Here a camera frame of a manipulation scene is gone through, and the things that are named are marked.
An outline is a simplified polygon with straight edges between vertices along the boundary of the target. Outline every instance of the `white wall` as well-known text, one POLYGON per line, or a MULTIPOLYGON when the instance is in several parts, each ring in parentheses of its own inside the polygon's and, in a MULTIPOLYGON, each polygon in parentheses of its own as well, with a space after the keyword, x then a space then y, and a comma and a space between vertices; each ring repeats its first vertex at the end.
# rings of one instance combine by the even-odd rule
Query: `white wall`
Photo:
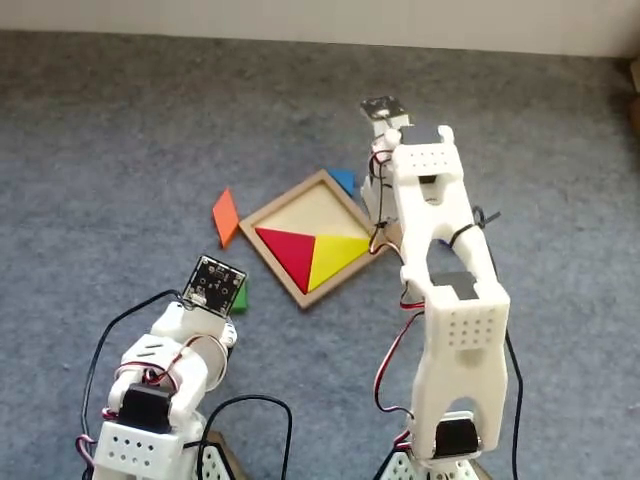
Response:
POLYGON ((0 28, 632 56, 640 0, 0 0, 0 28))

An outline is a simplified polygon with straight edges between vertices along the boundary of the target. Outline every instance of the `puzzle board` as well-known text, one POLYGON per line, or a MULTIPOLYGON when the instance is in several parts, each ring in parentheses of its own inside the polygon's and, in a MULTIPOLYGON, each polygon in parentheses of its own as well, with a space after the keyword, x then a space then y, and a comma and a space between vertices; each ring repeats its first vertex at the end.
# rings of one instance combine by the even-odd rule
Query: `puzzle board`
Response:
POLYGON ((369 218, 324 170, 240 228, 302 308, 375 259, 368 252, 369 218))

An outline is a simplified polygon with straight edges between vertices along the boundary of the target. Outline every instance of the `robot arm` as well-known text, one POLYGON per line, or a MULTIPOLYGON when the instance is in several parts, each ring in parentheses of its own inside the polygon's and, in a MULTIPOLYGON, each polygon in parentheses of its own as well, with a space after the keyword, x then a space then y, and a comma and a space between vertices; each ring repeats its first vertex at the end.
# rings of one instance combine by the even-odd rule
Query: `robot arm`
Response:
MULTIPOLYGON (((385 97, 375 101, 378 111, 385 103, 383 110, 399 110, 395 99, 385 97)), ((401 282, 427 306, 425 348, 409 420, 413 456, 426 467, 474 458, 498 443, 507 389, 504 342, 510 299, 496 278, 482 230, 473 226, 451 128, 438 128, 439 143, 413 143, 409 133, 415 127, 404 109, 400 107, 402 117, 394 122, 372 115, 370 103, 363 107, 379 134, 372 159, 382 177, 365 180, 363 198, 377 219, 377 182, 390 184, 394 201, 382 202, 380 218, 391 224, 387 229, 400 232, 401 282), (430 274, 427 252, 434 239, 451 244, 467 272, 430 274), (461 398, 471 399, 474 411, 448 412, 461 398)))
POLYGON ((237 338, 227 313, 244 277, 201 257, 183 301, 172 302, 124 353, 108 396, 93 480, 192 478, 197 449, 184 445, 200 440, 204 418, 196 409, 225 376, 237 338))

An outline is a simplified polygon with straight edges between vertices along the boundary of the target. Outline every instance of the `gray carpet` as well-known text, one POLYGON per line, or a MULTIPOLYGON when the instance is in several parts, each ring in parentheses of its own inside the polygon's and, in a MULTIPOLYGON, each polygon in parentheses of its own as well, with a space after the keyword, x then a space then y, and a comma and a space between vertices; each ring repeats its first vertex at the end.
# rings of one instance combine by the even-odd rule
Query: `gray carpet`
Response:
MULTIPOLYGON (((240 343, 210 412, 270 393, 295 415, 290 478, 371 478, 402 425, 371 398, 405 315, 391 255, 302 313, 244 238, 221 251, 209 213, 231 186, 247 215, 321 167, 360 179, 358 102, 392 93, 453 126, 512 296, 525 374, 520 476, 634 478, 640 461, 640 154, 613 60, 366 46, 0 34, 0 478, 79 478, 87 363, 115 315, 182 288, 201 252, 251 276, 240 343)), ((447 268, 446 250, 434 269, 447 268)), ((115 329, 93 432, 119 356, 155 320, 115 329)), ((421 326, 383 389, 408 401, 421 326)), ((512 377, 500 448, 510 478, 512 377)), ((284 420, 259 405, 217 424, 257 479, 277 478, 284 420)))

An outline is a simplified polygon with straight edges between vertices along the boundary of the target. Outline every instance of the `green tangram piece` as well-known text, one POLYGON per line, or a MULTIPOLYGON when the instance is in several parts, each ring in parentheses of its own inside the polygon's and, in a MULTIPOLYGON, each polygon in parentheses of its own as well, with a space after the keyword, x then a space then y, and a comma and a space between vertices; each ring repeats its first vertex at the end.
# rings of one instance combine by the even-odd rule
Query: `green tangram piece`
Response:
POLYGON ((231 313, 242 313, 249 307, 247 301, 247 281, 245 280, 240 287, 240 291, 236 296, 236 299, 233 301, 233 305, 231 305, 231 313))

